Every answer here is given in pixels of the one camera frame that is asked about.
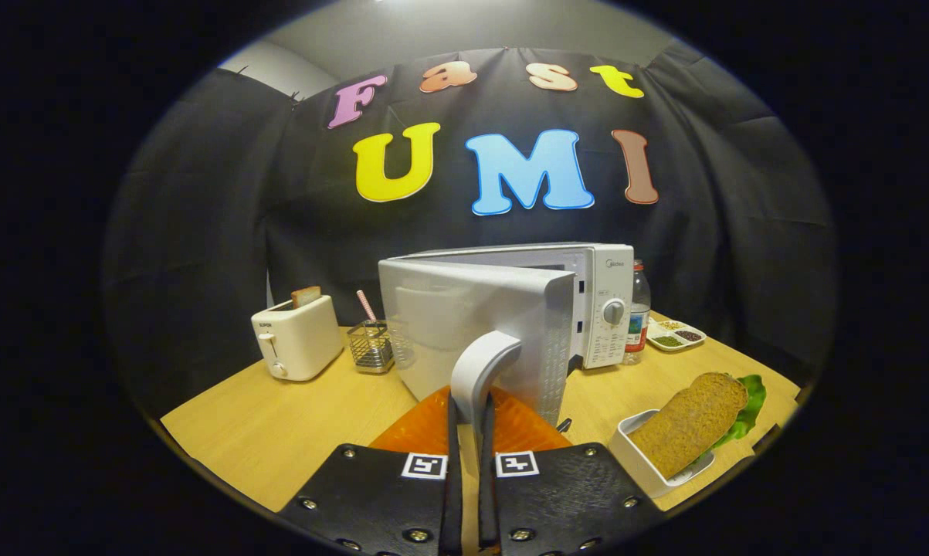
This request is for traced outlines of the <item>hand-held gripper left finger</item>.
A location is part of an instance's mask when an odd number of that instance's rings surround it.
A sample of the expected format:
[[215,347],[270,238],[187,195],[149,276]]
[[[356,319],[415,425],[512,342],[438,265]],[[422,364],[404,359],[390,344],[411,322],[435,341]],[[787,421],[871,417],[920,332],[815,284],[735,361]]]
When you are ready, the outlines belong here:
[[334,448],[278,517],[345,554],[461,554],[457,423],[440,388],[369,446]]

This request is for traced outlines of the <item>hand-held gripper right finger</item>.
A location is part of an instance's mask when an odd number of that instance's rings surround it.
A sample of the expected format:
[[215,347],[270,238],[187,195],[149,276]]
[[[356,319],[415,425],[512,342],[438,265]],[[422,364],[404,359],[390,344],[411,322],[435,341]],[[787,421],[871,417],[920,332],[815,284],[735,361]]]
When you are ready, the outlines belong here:
[[601,443],[570,443],[502,388],[492,388],[482,416],[482,549],[497,555],[615,553],[664,520],[664,511]]

